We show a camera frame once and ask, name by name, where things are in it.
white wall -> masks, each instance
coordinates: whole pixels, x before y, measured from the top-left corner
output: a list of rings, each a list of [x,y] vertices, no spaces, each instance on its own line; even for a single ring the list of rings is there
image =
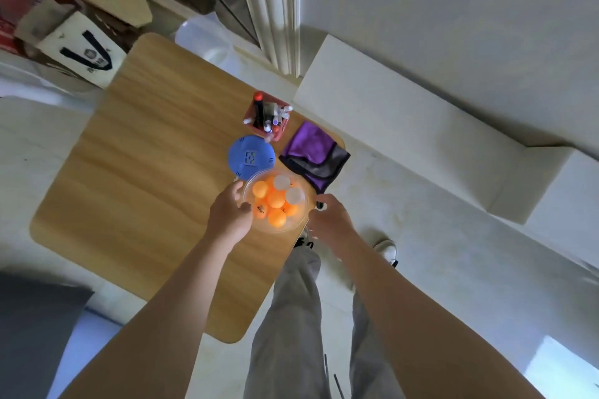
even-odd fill
[[[599,156],[599,0],[301,0],[301,71],[327,32],[526,145]]]

gray pants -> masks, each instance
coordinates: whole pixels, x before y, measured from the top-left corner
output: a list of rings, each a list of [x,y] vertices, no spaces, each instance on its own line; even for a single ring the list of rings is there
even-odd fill
[[[293,248],[274,283],[273,304],[254,337],[244,399],[330,399],[315,282],[319,270],[316,252],[307,246]],[[353,324],[352,398],[404,399],[357,294]]]

wooden table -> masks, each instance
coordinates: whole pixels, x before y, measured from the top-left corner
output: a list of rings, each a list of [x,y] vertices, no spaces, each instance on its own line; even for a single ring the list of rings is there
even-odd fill
[[[144,35],[50,186],[32,238],[149,300],[202,237],[210,205],[233,180],[228,150],[248,134],[241,121],[254,91],[171,41]],[[292,114],[273,145],[277,156],[304,120]],[[252,229],[236,245],[208,334],[227,343],[243,337],[304,225],[277,235]]]

blue lid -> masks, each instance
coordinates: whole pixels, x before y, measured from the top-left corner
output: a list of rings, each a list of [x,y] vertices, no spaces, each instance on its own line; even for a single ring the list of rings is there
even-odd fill
[[[274,167],[274,149],[260,136],[244,136],[229,149],[229,168],[242,180]]]

pen holder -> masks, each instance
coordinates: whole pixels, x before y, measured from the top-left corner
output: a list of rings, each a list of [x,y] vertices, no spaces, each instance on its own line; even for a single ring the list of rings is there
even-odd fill
[[[278,98],[275,98],[274,96],[272,96],[271,94],[268,94],[266,92],[263,92],[261,90],[258,90],[256,93],[254,93],[254,95],[256,94],[261,94],[262,95],[262,103],[276,103],[278,105],[278,107],[282,108],[284,106],[288,106],[289,103],[286,103],[283,100],[279,100]],[[249,119],[249,118],[256,118],[256,109],[254,107],[254,100],[252,98],[251,103],[250,103],[250,107],[247,108],[246,114],[244,116],[244,119]],[[277,140],[281,139],[281,137],[283,136],[283,132],[285,131],[285,128],[287,127],[287,123],[289,122],[289,119],[282,119],[281,123],[278,125],[280,126],[280,130],[277,133],[273,133],[273,141],[272,142],[276,142]],[[262,127],[258,127],[256,128],[253,123],[251,123],[250,128],[252,130],[253,133],[257,134],[260,137],[266,137],[267,135],[269,135],[269,133],[265,132],[264,129]]]

